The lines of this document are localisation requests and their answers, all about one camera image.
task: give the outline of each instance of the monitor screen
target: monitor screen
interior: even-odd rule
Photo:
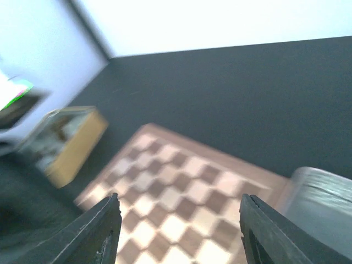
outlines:
[[[26,80],[13,82],[0,72],[0,111],[24,96],[32,87],[33,84]]]

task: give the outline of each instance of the blurred object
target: blurred object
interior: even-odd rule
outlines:
[[[48,113],[17,150],[27,154],[58,188],[70,183],[108,126],[95,107]]]
[[[19,76],[0,70],[0,129],[10,129],[47,94]]]
[[[255,195],[242,196],[240,226],[248,264],[352,263]]]
[[[121,223],[113,194],[12,263],[115,264]]]
[[[13,146],[0,156],[0,263],[8,263],[65,228],[83,211]]]
[[[280,211],[312,237],[352,259],[352,180],[320,169],[299,168]]]

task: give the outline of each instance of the white wall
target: white wall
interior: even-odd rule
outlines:
[[[351,0],[76,0],[111,54],[352,35]]]
[[[0,1],[0,57],[51,92],[19,126],[1,137],[23,138],[44,114],[67,105],[105,66],[62,2]]]

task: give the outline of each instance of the wooden box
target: wooden box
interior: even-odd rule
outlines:
[[[108,126],[95,107],[67,107],[48,113],[19,145],[49,180],[70,183]]]

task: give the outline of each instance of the chessboard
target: chessboard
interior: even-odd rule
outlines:
[[[287,181],[149,124],[77,203],[88,210],[111,193],[118,194],[123,218],[119,264],[242,264],[242,194],[255,194],[275,207]]]

